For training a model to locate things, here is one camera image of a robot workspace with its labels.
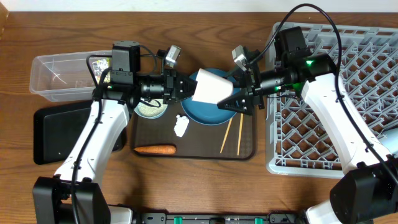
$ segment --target food item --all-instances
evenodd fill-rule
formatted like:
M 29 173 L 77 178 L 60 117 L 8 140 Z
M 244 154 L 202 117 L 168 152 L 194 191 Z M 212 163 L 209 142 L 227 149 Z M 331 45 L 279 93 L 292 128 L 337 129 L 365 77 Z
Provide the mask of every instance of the food item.
M 140 153 L 172 155 L 175 154 L 176 148 L 175 146 L 142 146 L 134 150 Z
M 95 75 L 95 79 L 97 83 L 100 82 L 102 72 L 110 66 L 111 62 L 109 58 L 101 58 L 95 62 L 93 62 L 93 71 Z M 105 76 L 104 83 L 109 83 L 111 81 L 111 77 L 109 73 Z
M 146 102 L 150 105 L 154 105 L 154 107 L 147 106 L 143 103 L 139 103 L 137 105 L 138 111 L 141 115 L 146 117 L 154 117 L 161 114 L 164 110 L 166 110 L 167 105 L 164 105 L 161 100 L 152 100 L 151 102 Z

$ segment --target small plate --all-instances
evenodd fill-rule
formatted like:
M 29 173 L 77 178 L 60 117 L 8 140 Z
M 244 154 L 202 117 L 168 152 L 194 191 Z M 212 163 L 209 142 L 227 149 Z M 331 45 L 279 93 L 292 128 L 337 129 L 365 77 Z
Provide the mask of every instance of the small plate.
M 136 114 L 138 114 L 138 116 L 143 117 L 143 118 L 147 118 L 147 119 L 157 119 L 157 118 L 161 117 L 161 116 L 166 112 L 167 107 L 168 107 L 168 105 L 166 105 L 166 107 L 164 108 L 164 110 L 163 110 L 162 112 L 160 112 L 159 114 L 155 115 L 155 116 L 146 116 L 146 115 L 143 115 L 143 114 L 139 111 L 138 106 L 139 106 L 140 104 L 141 104 L 141 102 L 138 103 L 138 105 L 134 108 L 134 112 L 135 112 Z
M 207 68 L 206 71 L 214 73 L 220 77 L 226 75 L 226 72 L 216 69 L 216 68 Z M 190 75 L 190 78 L 196 80 L 198 72 Z M 228 77 L 228 80 L 231 82 L 235 82 L 233 77 Z M 239 92 L 239 88 L 234 88 L 233 94 Z M 184 112 L 188 115 L 189 118 L 196 121 L 200 124 L 205 125 L 219 125 L 226 121 L 229 121 L 236 112 L 228 111 L 228 110 L 220 110 L 217 108 L 217 105 L 210 103 L 202 103 L 197 101 L 192 101 L 191 98 L 186 99 L 181 102 L 181 106 Z

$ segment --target brown tray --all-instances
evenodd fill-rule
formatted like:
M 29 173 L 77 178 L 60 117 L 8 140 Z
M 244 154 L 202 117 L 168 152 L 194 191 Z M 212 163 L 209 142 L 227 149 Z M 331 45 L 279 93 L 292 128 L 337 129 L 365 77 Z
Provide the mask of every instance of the brown tray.
M 220 154 L 221 145 L 225 136 L 228 122 L 216 126 L 199 124 L 190 119 L 185 134 L 180 138 L 175 135 L 174 126 L 176 115 L 185 115 L 180 103 L 169 105 L 166 112 L 157 119 L 145 119 L 134 113 L 132 126 L 131 148 L 139 146 L 153 146 L 171 144 L 176 146 L 174 155 L 148 155 L 140 156 L 176 157 L 186 159 L 218 159 L 245 161 L 256 152 L 256 115 L 244 115 L 241 148 L 238 152 L 238 135 L 240 114 L 233 117 L 223 153 Z

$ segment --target chopstick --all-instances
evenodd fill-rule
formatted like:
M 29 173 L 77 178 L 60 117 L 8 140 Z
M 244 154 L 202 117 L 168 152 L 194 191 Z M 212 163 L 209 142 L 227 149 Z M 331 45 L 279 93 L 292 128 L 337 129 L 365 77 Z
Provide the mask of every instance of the chopstick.
M 243 114 L 241 113 L 241 123 L 239 125 L 239 137 L 238 137 L 238 155 L 239 155 L 239 150 L 241 148 L 242 124 L 243 124 Z
M 225 145 L 225 141 L 226 141 L 226 137 L 228 136 L 229 128 L 231 127 L 231 123 L 232 123 L 232 118 L 229 119 L 228 127 L 226 128 L 226 132 L 225 132 L 225 136 L 224 136 L 224 141 L 223 141 L 223 145 L 221 146 L 221 151 L 220 151 L 220 153 L 223 152 L 224 145 Z

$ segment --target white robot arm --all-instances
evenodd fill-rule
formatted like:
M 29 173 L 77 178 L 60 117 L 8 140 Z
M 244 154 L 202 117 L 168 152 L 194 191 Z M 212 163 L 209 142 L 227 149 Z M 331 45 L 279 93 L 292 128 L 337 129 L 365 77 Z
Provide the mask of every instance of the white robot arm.
M 341 162 L 343 173 L 357 169 L 357 164 L 364 162 L 367 166 L 377 164 L 379 161 L 372 153 L 367 152 L 366 145 L 353 125 L 347 118 L 340 104 L 336 101 L 335 76 L 332 73 L 315 77 L 315 81 L 306 82 L 303 87 L 302 97 L 318 116 L 323 127 L 326 129 Z M 356 124 L 363 130 L 366 137 L 373 143 L 376 152 L 386 161 L 386 155 L 390 154 L 368 128 L 362 116 L 356 110 L 354 104 L 339 79 L 340 90 L 344 96 L 343 101 L 349 108 Z M 309 224 L 316 223 L 340 223 L 333 211 L 330 200 L 306 211 Z
M 130 115 L 126 104 L 120 104 L 116 100 L 102 100 L 103 112 L 101 122 L 89 141 L 80 162 L 80 169 L 76 181 L 84 178 L 101 186 L 105 168 L 108 163 L 112 148 L 121 131 L 127 126 Z M 65 162 L 57 169 L 54 175 L 61 180 L 72 181 L 73 163 L 76 161 L 83 143 L 90 133 L 98 114 L 98 102 L 91 105 L 90 116 L 85 128 L 80 134 L 75 147 Z

